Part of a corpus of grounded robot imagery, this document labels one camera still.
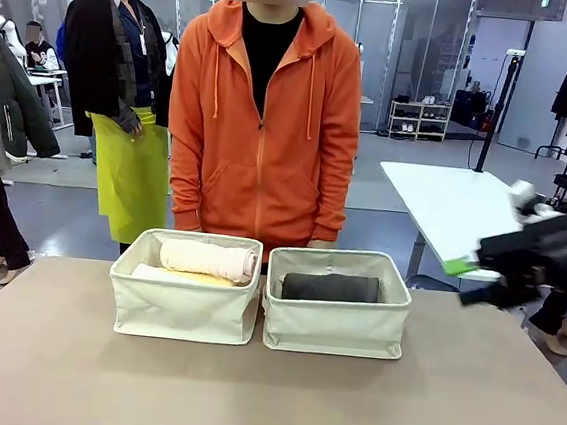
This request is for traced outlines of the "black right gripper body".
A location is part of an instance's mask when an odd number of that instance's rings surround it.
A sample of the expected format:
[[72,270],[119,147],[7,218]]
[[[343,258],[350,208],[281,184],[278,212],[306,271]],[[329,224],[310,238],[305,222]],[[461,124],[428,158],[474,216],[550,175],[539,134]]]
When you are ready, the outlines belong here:
[[537,217],[516,232],[481,239],[476,256],[478,266],[496,272],[509,289],[567,291],[567,214]]

